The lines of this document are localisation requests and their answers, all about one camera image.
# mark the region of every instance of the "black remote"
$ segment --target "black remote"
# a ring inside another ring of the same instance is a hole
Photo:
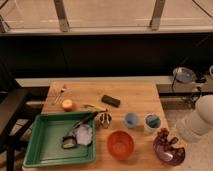
[[[102,98],[101,98],[101,101],[104,102],[104,103],[107,103],[109,105],[112,105],[114,107],[119,107],[120,105],[120,100],[118,99],[115,99],[113,97],[110,97],[108,95],[104,95]]]

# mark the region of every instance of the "white cup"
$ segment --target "white cup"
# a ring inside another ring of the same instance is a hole
[[[158,117],[157,115],[155,115],[155,114],[147,115],[147,116],[144,118],[144,133],[145,133],[145,134],[152,134],[152,133],[154,133],[154,132],[160,127],[160,125],[161,125],[161,121],[159,121],[158,124],[155,125],[155,127],[151,127],[151,126],[147,123],[147,118],[148,118],[148,117],[153,117],[153,116],[159,118],[159,117]]]

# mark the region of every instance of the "wooden table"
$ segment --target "wooden table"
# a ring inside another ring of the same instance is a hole
[[[67,90],[63,93],[56,105],[51,105],[61,87],[66,84]],[[120,99],[119,108],[101,102],[101,97],[110,95]],[[144,116],[155,113],[160,116],[162,127],[168,127],[156,85],[141,82],[54,82],[51,84],[47,99],[44,103],[43,113],[54,114],[62,112],[61,101],[72,99],[76,104],[75,110],[80,110],[83,104],[92,103],[106,107],[112,122],[108,129],[96,130],[96,160],[85,165],[67,165],[59,167],[23,168],[24,171],[179,171],[180,167],[170,167],[162,164],[155,156],[152,143],[156,133],[146,135],[143,133]],[[127,112],[134,112],[139,117],[138,126],[128,129],[124,125],[124,116]],[[134,152],[127,161],[117,161],[109,153],[106,146],[107,137],[116,130],[129,133],[135,142]]]

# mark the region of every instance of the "black wall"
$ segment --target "black wall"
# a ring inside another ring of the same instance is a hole
[[[16,77],[172,75],[180,64],[207,72],[213,35],[0,36],[0,58]]]

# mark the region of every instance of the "utensil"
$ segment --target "utensil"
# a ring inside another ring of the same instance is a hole
[[[63,92],[65,92],[67,89],[66,85],[64,84],[60,90],[60,92],[58,93],[58,95],[56,96],[55,100],[52,102],[52,105],[55,105],[57,103],[57,101],[59,100],[59,98],[61,97],[61,95],[63,94]]]
[[[95,118],[97,116],[99,112],[92,112],[89,115],[87,115],[86,117],[84,117],[82,120],[76,122],[72,128],[68,131],[67,135],[65,135],[62,139],[62,148],[67,149],[67,148],[72,148],[72,147],[76,147],[77,145],[77,140],[76,140],[76,129],[88,122],[89,120]]]

